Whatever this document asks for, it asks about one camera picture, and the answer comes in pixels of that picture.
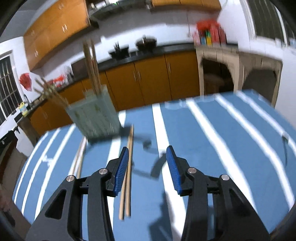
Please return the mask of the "lower wooden kitchen cabinets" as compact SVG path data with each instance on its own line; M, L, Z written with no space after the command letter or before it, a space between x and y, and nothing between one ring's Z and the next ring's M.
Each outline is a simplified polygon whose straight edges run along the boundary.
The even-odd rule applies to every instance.
M153 103L199 96L195 51L182 51L124 64L100 73L116 111ZM79 80L59 93L69 104L83 99L91 89L89 79ZM44 132L73 123L62 107L44 101L29 117L41 136Z

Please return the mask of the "black wok with utensils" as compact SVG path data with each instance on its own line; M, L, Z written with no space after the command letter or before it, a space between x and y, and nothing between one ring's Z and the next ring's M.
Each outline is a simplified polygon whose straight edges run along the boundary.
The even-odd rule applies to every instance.
M128 58L130 56L129 45L120 46L119 42L117 42L114 44L114 49L110 50L108 54L116 60Z

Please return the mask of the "blue white striped tablecloth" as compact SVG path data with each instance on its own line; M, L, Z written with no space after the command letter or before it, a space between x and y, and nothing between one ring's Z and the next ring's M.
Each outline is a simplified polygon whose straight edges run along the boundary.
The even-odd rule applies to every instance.
M108 197L115 240L180 240L188 197L174 189L165 151L205 175L227 174L269 232L295 204L295 129L253 91L153 104L119 113L134 126L131 218L118 218L120 196ZM82 134L74 124L44 134L25 163L14 204L33 223L74 169ZM88 144L81 177L118 158L127 137Z

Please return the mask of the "green perforated utensil holder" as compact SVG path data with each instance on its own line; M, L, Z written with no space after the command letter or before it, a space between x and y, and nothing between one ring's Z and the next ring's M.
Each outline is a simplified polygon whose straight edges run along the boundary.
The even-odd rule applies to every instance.
M66 107L66 112L89 141L111 137L120 132L121 124L106 85L101 93L86 92L84 99Z

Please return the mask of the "left barred window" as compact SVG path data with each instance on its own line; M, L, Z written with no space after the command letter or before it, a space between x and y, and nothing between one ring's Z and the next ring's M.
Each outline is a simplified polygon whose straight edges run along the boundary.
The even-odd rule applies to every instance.
M0 60L0 98L1 98L1 125L18 108L22 102L13 69L10 55Z

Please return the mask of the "barred window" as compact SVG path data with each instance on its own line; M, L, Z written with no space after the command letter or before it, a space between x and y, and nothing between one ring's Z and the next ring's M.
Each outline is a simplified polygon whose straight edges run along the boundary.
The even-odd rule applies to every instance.
M10 55L0 60L0 98L1 98L1 125L18 108L22 102L13 69Z
M271 1L240 1L240 4L250 40L295 49L295 33Z

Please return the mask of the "dark wooden cutting board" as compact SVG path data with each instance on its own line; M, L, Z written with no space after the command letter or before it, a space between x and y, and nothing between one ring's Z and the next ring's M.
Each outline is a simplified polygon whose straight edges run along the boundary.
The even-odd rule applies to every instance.
M88 75L85 58L79 59L71 64L72 72L75 78L82 78Z

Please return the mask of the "white weathered side table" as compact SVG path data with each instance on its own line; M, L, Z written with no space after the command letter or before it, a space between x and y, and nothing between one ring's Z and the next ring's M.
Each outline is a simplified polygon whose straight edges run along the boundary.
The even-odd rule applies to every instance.
M231 74L234 91L241 90L243 84L252 70L271 70L275 73L275 88L271 105L275 107L280 87L280 78L283 62L280 59L264 56L260 54L239 51L238 48L225 46L196 45L196 56L199 74L200 95L205 94L204 72L202 61L204 59L225 64Z

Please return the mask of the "red thermos bottles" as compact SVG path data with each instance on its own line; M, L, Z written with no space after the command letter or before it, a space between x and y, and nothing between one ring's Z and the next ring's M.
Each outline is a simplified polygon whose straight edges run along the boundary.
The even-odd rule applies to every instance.
M226 34L220 25L211 25L209 30L210 30L212 45L218 46L218 45L227 44Z

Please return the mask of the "black wok with lid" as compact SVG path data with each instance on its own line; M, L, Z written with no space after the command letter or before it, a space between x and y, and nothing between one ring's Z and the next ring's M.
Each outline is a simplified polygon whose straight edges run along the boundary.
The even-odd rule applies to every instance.
M157 39L155 37L143 36L135 42L138 51L152 51L157 46Z

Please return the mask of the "red plastic bag on bottles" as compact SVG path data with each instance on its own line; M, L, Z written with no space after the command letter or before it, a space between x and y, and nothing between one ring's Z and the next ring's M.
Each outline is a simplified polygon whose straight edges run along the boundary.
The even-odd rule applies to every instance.
M219 27L220 24L214 19L200 20L196 23L197 30L199 31L210 29L211 26Z

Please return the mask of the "right barred window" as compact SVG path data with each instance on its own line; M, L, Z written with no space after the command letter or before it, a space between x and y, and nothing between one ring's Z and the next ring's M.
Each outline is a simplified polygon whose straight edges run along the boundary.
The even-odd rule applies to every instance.
M271 1L240 1L240 4L250 40L295 49L295 33Z

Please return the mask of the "steel range hood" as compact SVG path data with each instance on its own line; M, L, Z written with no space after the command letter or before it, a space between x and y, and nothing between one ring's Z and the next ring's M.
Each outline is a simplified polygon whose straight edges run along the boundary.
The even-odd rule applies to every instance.
M123 13L132 9L151 9L152 1L116 1L112 3L102 1L93 4L94 7L88 12L88 16L92 21L101 21L112 15Z

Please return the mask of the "red plastic bag on wall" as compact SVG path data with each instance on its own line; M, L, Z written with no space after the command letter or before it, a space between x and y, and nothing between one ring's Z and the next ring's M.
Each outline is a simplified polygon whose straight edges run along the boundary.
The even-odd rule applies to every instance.
M23 73L19 79L20 84L27 91L32 91L32 80L29 73Z

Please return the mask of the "upper wooden wall cabinets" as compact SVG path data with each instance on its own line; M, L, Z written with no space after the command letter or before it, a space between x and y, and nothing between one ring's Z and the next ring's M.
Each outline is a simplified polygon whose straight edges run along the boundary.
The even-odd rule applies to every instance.
M56 1L28 28L23 36L29 70L40 68L62 43L79 32L95 27L88 12L97 1ZM152 1L152 8L186 6L206 11L220 11L219 1Z

